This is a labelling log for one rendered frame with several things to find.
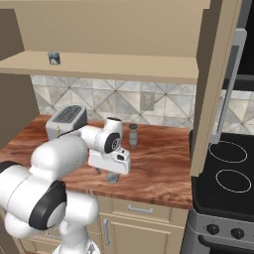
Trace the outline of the beige open cabinet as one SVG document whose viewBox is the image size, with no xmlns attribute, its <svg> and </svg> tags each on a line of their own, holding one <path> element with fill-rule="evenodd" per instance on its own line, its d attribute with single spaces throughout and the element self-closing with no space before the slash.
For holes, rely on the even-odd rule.
<svg viewBox="0 0 254 254">
<path fill-rule="evenodd" d="M 210 0 L 0 0 L 0 72 L 195 84 Z M 48 52 L 59 52 L 51 65 Z"/>
</svg>

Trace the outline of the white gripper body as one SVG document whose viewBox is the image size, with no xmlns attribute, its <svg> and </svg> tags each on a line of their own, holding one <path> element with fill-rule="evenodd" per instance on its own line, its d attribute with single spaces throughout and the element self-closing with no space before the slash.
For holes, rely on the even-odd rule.
<svg viewBox="0 0 254 254">
<path fill-rule="evenodd" d="M 108 172 L 128 175 L 131 169 L 130 153 L 123 148 L 113 151 L 110 154 L 90 150 L 88 164 L 94 168 Z"/>
</svg>

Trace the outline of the wall outlet plate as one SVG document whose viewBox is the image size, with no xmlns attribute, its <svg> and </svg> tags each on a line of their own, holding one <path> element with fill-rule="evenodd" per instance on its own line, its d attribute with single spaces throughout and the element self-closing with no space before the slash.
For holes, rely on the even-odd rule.
<svg viewBox="0 0 254 254">
<path fill-rule="evenodd" d="M 155 93 L 152 91 L 141 92 L 141 109 L 153 111 L 155 105 Z"/>
</svg>

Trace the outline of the black stove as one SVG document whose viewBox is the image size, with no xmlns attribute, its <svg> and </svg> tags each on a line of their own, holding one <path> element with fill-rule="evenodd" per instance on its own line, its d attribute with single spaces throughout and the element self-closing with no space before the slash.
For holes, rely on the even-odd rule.
<svg viewBox="0 0 254 254">
<path fill-rule="evenodd" d="M 223 133 L 191 179 L 192 209 L 180 254 L 254 254 L 254 135 Z M 219 232 L 206 231 L 209 224 Z M 231 236 L 241 228 L 244 237 Z"/>
</svg>

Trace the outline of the silver can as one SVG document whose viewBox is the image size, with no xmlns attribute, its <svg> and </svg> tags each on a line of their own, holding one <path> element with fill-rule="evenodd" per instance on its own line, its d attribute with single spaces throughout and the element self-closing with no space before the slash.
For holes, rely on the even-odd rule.
<svg viewBox="0 0 254 254">
<path fill-rule="evenodd" d="M 116 174 L 116 173 L 110 173 L 108 172 L 107 175 L 106 175 L 106 181 L 109 183 L 109 184 L 116 184 L 119 180 L 119 175 Z"/>
</svg>

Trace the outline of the beige drawer front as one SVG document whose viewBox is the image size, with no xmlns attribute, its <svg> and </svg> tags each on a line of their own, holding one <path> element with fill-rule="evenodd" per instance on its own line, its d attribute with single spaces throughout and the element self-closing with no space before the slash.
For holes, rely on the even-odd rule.
<svg viewBox="0 0 254 254">
<path fill-rule="evenodd" d="M 152 219 L 169 221 L 171 209 L 167 206 L 150 203 L 114 198 L 112 200 L 112 211 L 123 212 L 134 216 L 147 216 Z"/>
</svg>

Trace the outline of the black stove knob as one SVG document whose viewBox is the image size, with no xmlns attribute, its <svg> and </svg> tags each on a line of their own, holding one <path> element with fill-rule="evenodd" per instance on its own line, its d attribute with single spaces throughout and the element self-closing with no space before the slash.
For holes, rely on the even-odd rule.
<svg viewBox="0 0 254 254">
<path fill-rule="evenodd" d="M 209 224 L 207 227 L 206 227 L 206 231 L 208 233 L 210 233 L 211 235 L 215 235 L 219 232 L 219 226 L 216 225 L 216 224 Z"/>
<path fill-rule="evenodd" d="M 241 228 L 233 228 L 231 230 L 231 236 L 237 240 L 240 240 L 244 237 L 244 231 Z"/>
</svg>

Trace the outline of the silver toaster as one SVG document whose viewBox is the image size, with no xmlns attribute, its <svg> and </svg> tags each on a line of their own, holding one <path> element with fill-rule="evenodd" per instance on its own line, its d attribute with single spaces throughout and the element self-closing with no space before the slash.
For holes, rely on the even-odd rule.
<svg viewBox="0 0 254 254">
<path fill-rule="evenodd" d="M 87 124 L 86 108 L 78 104 L 62 107 L 47 122 L 46 130 L 50 140 Z"/>
</svg>

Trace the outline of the beige base cabinet door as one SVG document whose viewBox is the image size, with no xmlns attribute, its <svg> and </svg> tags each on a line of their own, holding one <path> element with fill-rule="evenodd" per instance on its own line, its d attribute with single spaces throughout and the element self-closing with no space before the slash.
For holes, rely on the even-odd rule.
<svg viewBox="0 0 254 254">
<path fill-rule="evenodd" d="M 104 254 L 180 254 L 181 226 L 100 213 Z M 105 245 L 103 219 L 108 219 L 110 245 Z"/>
</svg>

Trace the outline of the grey pepper shaker jar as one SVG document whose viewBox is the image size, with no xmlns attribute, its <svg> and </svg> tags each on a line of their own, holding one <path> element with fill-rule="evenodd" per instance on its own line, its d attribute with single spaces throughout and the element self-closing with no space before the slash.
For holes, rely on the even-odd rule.
<svg viewBox="0 0 254 254">
<path fill-rule="evenodd" d="M 129 146 L 135 148 L 138 143 L 138 125 L 136 123 L 129 124 Z"/>
</svg>

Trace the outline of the stainless microwave oven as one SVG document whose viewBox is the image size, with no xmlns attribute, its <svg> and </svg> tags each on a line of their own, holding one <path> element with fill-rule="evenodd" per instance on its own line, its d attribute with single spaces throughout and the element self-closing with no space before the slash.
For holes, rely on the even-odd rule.
<svg viewBox="0 0 254 254">
<path fill-rule="evenodd" d="M 242 0 L 237 29 L 247 36 L 233 89 L 254 91 L 254 0 Z"/>
</svg>

